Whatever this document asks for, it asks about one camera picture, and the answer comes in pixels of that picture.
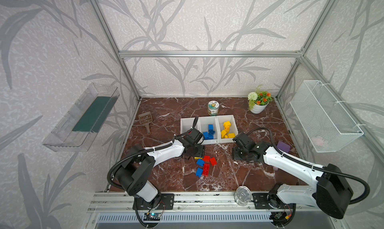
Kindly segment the red tall lego brick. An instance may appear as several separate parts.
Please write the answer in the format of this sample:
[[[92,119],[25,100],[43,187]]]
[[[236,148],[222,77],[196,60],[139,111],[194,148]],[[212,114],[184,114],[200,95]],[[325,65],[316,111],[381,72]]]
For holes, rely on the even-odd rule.
[[[212,166],[216,165],[217,164],[217,161],[215,158],[210,158],[210,163]]]

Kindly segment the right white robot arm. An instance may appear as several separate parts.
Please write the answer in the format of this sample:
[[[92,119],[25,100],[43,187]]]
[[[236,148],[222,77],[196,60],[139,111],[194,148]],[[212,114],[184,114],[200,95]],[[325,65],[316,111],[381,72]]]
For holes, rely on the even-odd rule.
[[[328,216],[342,219],[349,205],[359,203],[370,194],[369,184],[361,178],[342,173],[339,167],[313,164],[279,150],[274,141],[256,143],[250,134],[234,137],[233,159],[261,162],[276,167],[300,179],[303,186],[277,183],[256,204],[268,204],[273,209],[285,205],[306,205],[320,209]]]

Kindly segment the long red lego brick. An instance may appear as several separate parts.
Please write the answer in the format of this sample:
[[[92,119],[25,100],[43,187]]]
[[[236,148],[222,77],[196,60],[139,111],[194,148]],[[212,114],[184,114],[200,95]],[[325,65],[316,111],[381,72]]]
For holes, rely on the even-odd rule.
[[[208,176],[208,175],[209,175],[210,166],[211,166],[211,165],[208,164],[208,163],[205,163],[205,164],[204,164],[203,172],[202,172],[202,175],[203,175],[203,176]]]

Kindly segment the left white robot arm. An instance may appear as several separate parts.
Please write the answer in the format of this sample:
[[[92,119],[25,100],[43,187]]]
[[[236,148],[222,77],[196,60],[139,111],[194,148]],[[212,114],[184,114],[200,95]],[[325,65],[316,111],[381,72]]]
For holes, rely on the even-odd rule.
[[[183,155],[192,156],[204,149],[204,135],[196,128],[175,135],[165,144],[143,148],[139,145],[130,149],[129,154],[115,163],[107,173],[108,183],[124,190],[136,199],[143,199],[152,207],[161,201],[161,192],[149,182],[155,166]]]

